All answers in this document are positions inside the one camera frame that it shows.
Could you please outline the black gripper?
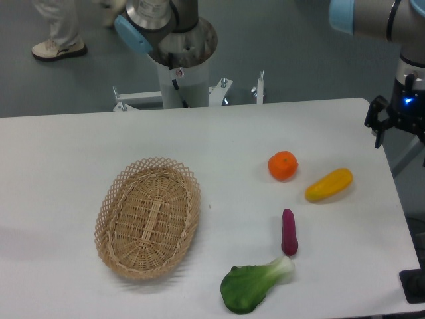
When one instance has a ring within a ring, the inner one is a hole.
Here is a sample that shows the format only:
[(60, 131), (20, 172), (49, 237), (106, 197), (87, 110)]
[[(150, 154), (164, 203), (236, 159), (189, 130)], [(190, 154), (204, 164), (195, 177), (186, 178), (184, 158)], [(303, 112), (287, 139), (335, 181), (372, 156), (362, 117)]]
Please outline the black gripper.
[(402, 77), (402, 82), (394, 81), (391, 101), (378, 95), (369, 104), (364, 125), (375, 135), (375, 148), (384, 142), (385, 132), (392, 127), (424, 135), (424, 88), (423, 80), (417, 72)]

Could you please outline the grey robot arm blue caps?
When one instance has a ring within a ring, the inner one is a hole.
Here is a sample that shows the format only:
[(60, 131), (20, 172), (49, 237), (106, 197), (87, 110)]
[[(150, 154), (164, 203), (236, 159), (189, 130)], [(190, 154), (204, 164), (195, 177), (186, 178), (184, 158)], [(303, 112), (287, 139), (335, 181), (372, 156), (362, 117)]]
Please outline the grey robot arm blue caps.
[[(329, 24), (340, 32), (401, 45), (390, 101), (370, 104), (365, 126), (379, 148), (395, 127), (424, 141), (424, 2), (331, 1)], [(197, 1), (128, 1), (114, 21), (124, 43), (179, 78), (183, 69), (207, 61), (217, 46), (211, 24), (199, 17)]]

